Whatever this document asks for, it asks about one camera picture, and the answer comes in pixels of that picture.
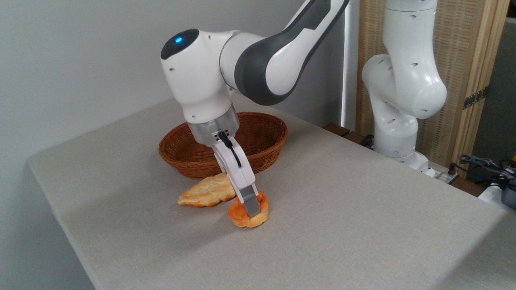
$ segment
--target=brown woven basket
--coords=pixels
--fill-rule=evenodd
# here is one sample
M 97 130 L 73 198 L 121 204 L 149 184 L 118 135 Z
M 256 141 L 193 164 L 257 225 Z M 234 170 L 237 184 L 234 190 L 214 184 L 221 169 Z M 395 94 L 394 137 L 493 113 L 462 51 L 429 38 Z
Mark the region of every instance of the brown woven basket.
M 262 172 L 278 159 L 287 138 L 287 126 L 278 117 L 258 112 L 240 112 L 238 119 L 240 128 L 235 139 L 242 146 L 253 172 Z M 213 150 L 197 143 L 186 123 L 163 138 L 159 155 L 188 178 L 204 179 L 222 172 Z

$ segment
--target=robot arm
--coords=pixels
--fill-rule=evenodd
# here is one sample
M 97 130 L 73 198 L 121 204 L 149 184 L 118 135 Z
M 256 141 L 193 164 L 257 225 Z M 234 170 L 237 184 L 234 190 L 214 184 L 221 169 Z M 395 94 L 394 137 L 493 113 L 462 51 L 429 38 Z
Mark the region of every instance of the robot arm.
M 225 81 L 258 104 L 283 101 L 348 2 L 307 0 L 282 32 L 265 39 L 231 38 L 220 57 Z
M 372 57 L 362 70 L 375 117 L 374 150 L 428 175 L 428 159 L 415 151 L 417 118 L 435 115 L 446 101 L 432 47 L 436 6 L 437 0 L 386 0 L 389 54 Z
M 306 0 L 287 27 L 268 38 L 189 29 L 162 49 L 163 71 L 195 140 L 214 150 L 250 217 L 260 213 L 258 192 L 234 138 L 239 121 L 230 91 L 262 105 L 283 101 L 348 1 Z

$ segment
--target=bread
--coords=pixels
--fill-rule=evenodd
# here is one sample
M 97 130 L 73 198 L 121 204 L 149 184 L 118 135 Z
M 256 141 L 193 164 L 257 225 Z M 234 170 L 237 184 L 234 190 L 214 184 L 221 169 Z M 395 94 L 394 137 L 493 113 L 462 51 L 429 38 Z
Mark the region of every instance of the bread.
M 228 174 L 221 173 L 207 177 L 194 185 L 179 197 L 178 204 L 196 207 L 215 206 L 221 201 L 234 198 L 235 195 Z
M 269 218 L 269 200 L 262 191 L 258 191 L 256 197 L 258 204 L 260 205 L 260 213 L 256 216 L 249 218 L 244 205 L 240 202 L 240 199 L 236 199 L 228 209 L 229 218 L 231 221 L 240 228 L 248 227 L 254 228 L 263 224 Z

